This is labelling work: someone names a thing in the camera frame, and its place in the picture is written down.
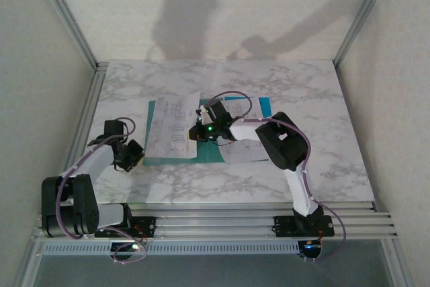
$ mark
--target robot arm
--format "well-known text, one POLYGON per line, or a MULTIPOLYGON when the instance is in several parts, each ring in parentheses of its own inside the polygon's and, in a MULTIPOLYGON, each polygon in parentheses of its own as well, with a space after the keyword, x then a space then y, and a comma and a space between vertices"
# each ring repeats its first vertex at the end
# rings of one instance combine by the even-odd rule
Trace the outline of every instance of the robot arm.
POLYGON ((93 184, 103 170, 110 166, 130 171, 144 156, 143 148, 135 141, 126 144, 124 123, 120 120, 107 120, 104 134, 89 143, 84 152, 86 156, 93 151, 77 167, 73 165, 57 177, 48 177, 42 183, 42 230, 47 237, 59 237, 64 233, 56 219, 56 197, 61 181, 75 169, 67 179, 61 195, 61 219, 65 228, 75 235, 93 234, 98 228, 127 222, 130 210, 126 204, 97 205, 93 184), (72 200, 72 205, 64 205, 72 200))
MULTIPOLYGON (((284 119, 289 124, 293 124, 291 120, 284 113, 277 113, 274 119, 284 119)), ((310 199, 304 187, 304 179, 302 172, 302 164, 304 157, 307 154, 307 147, 301 145, 302 138, 292 138, 294 135, 287 129, 281 130, 277 124, 273 125, 274 122, 268 122, 261 124, 261 122, 243 122, 241 119, 236 120, 230 127, 230 131, 236 140, 250 139, 258 140, 265 147, 269 154, 270 159, 283 170, 285 177, 287 178, 288 185, 290 186, 291 193, 293 196, 293 207, 294 210, 302 216, 308 216, 315 212, 318 208, 313 200, 310 199), (289 141, 295 141, 296 144, 286 144, 279 138, 280 132, 289 132, 287 139, 289 141), (290 156, 294 153, 296 160, 290 161, 285 155, 284 146, 292 146, 290 156)))
POLYGON ((239 117, 232 118, 222 103, 215 101, 201 106, 197 114, 196 125, 189 130, 190 139, 215 141, 221 136, 223 139, 233 141, 258 140, 275 166, 282 169, 293 195, 294 216, 283 223, 276 222, 275 218, 274 228, 277 230, 277 236, 334 235, 333 230, 327 230, 331 217, 324 216, 323 208, 309 196, 306 190, 302 168, 308 154, 308 146, 303 136, 282 124, 288 124, 297 129, 285 113, 278 112, 268 122, 257 119, 244 121, 239 117))

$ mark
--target purple cable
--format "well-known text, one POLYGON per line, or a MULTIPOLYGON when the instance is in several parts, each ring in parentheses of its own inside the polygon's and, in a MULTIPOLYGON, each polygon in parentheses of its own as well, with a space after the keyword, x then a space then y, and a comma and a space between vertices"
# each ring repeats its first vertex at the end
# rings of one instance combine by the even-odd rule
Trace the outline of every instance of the purple cable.
POLYGON ((70 176, 72 176, 76 172, 76 170, 78 170, 78 168, 80 168, 80 166, 82 166, 82 164, 84 164, 84 162, 88 159, 88 157, 91 156, 91 154, 94 153, 98 148, 100 148, 101 146, 103 146, 105 143, 107 143, 108 141, 110 141, 113 138, 124 138, 125 136, 130 136, 136 130, 136 123, 133 121, 133 119, 131 119, 129 117, 121 117, 121 118, 116 118, 116 120, 128 120, 128 121, 130 121, 133 125, 133 129, 126 134, 116 134, 116 135, 110 136, 110 137, 106 138, 105 140, 103 140, 101 143, 99 143, 97 146, 95 146, 93 149, 88 151, 85 155, 83 155, 75 163, 75 165, 72 166, 71 170, 69 172, 67 172, 67 174, 62 179, 60 186, 58 187, 58 193, 56 195, 56 201, 55 201, 55 217, 56 217, 56 221, 57 221, 58 226, 60 227, 61 231, 67 237, 69 237, 71 239, 76 239, 76 240, 81 239, 83 237, 83 235, 74 235, 69 230, 67 230, 67 228, 64 226, 64 223, 63 223, 62 218, 61 218, 61 211, 60 211, 62 191, 64 190, 64 188, 65 188, 64 186, 66 185, 66 182, 70 178, 70 176))
POLYGON ((117 232, 119 235, 123 235, 125 238, 129 238, 129 239, 133 239, 133 240, 134 240, 134 242, 131 242, 131 243, 125 243, 125 244, 123 244, 123 245, 120 245, 120 246, 115 250, 115 253, 114 253, 114 262, 119 262, 119 263, 121 263, 121 264, 123 264, 123 265, 126 265, 127 263, 138 262, 138 261, 140 261, 140 260, 145 259, 146 255, 147 255, 147 253, 148 253, 148 249, 146 248, 145 243, 142 243, 142 241, 139 241, 138 239, 136 239, 136 238, 132 237, 132 236, 131 236, 131 235, 129 235, 128 233, 125 233, 124 231, 122 231, 122 230, 120 230, 120 229, 117 229, 117 228, 114 228, 114 227, 104 227, 104 228, 101 228, 101 229, 100 229, 100 231, 103 231, 103 230, 115 231, 115 232, 117 232), (143 249, 145 250, 144 255, 143 255, 142 257, 139 257, 138 259, 135 259, 135 260, 129 260, 129 261, 121 261, 121 260, 118 260, 118 258, 116 257, 116 256, 117 256, 117 254, 118 254, 118 252, 119 252, 121 249, 123 249, 123 248, 125 248, 125 247, 128 247, 129 245, 132 245, 132 244, 134 244, 134 243, 138 243, 139 245, 141 245, 141 246, 143 247, 143 249))
POLYGON ((326 210, 328 210, 331 214, 333 214, 335 216, 335 218, 339 221, 339 223, 341 224, 342 227, 342 231, 343 231, 343 238, 342 238, 342 242, 341 245, 339 246, 339 248, 337 248, 336 250, 334 250, 334 252, 328 254, 328 255, 324 255, 322 257, 317 258, 318 261, 322 260, 322 259, 327 259, 332 257, 335 253, 339 252, 340 250, 342 250, 342 248, 344 248, 345 246, 345 241, 347 239, 347 231, 345 229, 345 225, 343 224, 343 221, 341 220, 341 217, 332 209, 329 208, 328 206, 326 206, 325 204, 319 202, 318 200, 315 200, 315 198, 312 195, 312 192, 309 189, 309 185, 308 185, 308 178, 306 177, 306 164, 309 161, 309 157, 310 157, 310 150, 311 150, 311 146, 310 146, 310 141, 309 138, 304 134, 304 132, 302 132, 299 128, 293 126, 292 124, 288 124, 287 122, 281 121, 281 120, 276 120, 273 118, 262 118, 262 119, 243 119, 244 122, 263 122, 263 121, 272 121, 272 122, 276 122, 277 124, 281 124, 282 126, 285 126, 291 130, 296 131, 301 137, 303 137, 304 141, 306 141, 306 145, 308 146, 308 154, 306 155, 306 158, 303 161, 303 165, 302 165, 302 173, 303 173, 303 183, 304 183, 304 188, 306 190, 306 193, 308 194, 309 198, 311 200, 313 200, 315 203, 317 203, 319 206, 321 206, 322 208, 325 208, 326 210))
POLYGON ((237 94, 243 95, 245 98, 248 99, 248 101, 249 101, 249 109, 241 116, 241 118, 244 118, 251 111, 251 109, 253 108, 253 102, 251 101, 251 98, 248 95, 246 95, 246 94, 244 94, 243 92, 240 92, 240 91, 231 90, 231 91, 221 92, 221 93, 215 95, 214 97, 210 98, 209 101, 208 101, 208 103, 205 104, 205 106, 206 105, 210 105, 217 97, 220 97, 221 95, 224 95, 224 94, 227 94, 227 93, 237 93, 237 94))

